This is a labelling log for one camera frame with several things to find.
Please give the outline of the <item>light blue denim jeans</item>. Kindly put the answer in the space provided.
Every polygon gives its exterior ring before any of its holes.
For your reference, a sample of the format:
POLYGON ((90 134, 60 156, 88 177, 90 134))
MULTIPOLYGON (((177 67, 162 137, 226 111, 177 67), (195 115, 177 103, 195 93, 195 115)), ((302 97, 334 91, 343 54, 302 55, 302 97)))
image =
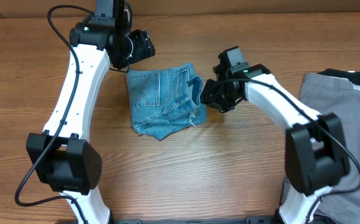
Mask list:
POLYGON ((204 87, 193 64, 163 70, 132 70, 126 74, 131 125, 138 134, 162 140, 207 120, 201 103, 204 87))

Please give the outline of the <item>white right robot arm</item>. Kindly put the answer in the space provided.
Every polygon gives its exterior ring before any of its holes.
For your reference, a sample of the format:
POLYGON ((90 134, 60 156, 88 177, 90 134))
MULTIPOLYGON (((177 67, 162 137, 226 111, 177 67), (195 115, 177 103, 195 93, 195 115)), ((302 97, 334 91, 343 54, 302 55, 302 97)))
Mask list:
POLYGON ((226 113, 242 100, 259 107, 285 133, 285 172, 290 186, 274 223, 310 223, 322 196, 349 174, 340 119, 322 115, 286 91, 263 65, 217 65, 201 101, 226 113))

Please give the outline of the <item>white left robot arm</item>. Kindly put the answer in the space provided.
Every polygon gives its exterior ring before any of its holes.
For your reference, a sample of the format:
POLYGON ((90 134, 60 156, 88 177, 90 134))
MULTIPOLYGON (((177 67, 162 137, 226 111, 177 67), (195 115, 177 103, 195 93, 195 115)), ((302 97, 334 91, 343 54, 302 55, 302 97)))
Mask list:
POLYGON ((152 57, 155 49, 145 30, 124 34, 85 22, 70 31, 67 43, 69 67, 55 109, 42 133, 27 137, 31 171, 58 192, 56 199, 68 201, 77 223, 113 223, 98 189, 102 158, 89 143, 92 114, 109 69, 152 57))

